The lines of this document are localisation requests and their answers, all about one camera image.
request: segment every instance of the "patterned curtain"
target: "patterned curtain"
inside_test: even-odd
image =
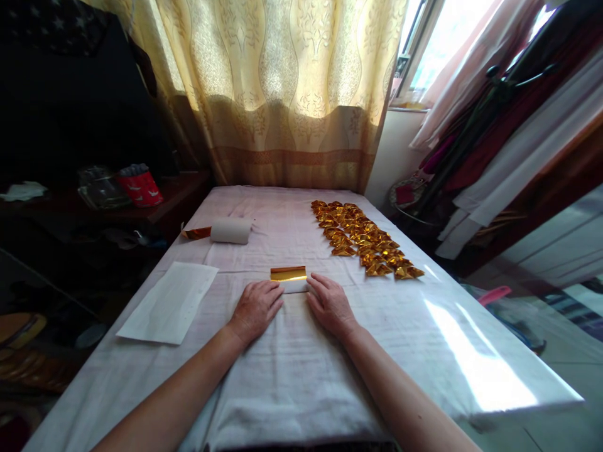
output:
[[[406,0],[87,0],[149,56],[185,164],[363,193]]]

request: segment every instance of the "window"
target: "window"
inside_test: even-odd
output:
[[[471,36],[476,38],[487,26],[487,20],[482,19],[494,1],[409,0],[398,50],[398,66],[392,83],[390,107],[413,110],[432,107],[431,102],[425,98],[425,93],[459,50],[464,53],[470,50],[474,39],[468,39]],[[546,12],[543,7],[530,40],[552,13],[553,11]]]

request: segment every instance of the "red container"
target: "red container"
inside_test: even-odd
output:
[[[117,180],[136,207],[153,207],[163,202],[163,196],[149,171],[138,176],[120,176]]]

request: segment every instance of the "star pattern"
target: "star pattern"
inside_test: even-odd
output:
[[[94,56],[109,15],[80,1],[1,0],[0,38],[39,51]]]

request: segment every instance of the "white bedsheet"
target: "white bedsheet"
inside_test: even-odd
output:
[[[366,278],[357,257],[332,256],[310,209],[314,199],[358,204],[425,276]],[[224,216],[254,219],[248,245],[176,239],[25,451],[90,450],[226,323],[245,285],[267,279],[272,267],[304,265],[308,273],[338,281],[360,323],[456,419],[582,400],[363,196],[219,187],[187,228],[206,227]],[[116,337],[174,261],[220,269],[183,343]],[[266,333],[214,392],[181,450],[201,450],[206,443],[220,450],[388,438],[349,359],[316,324],[304,294],[289,294]]]

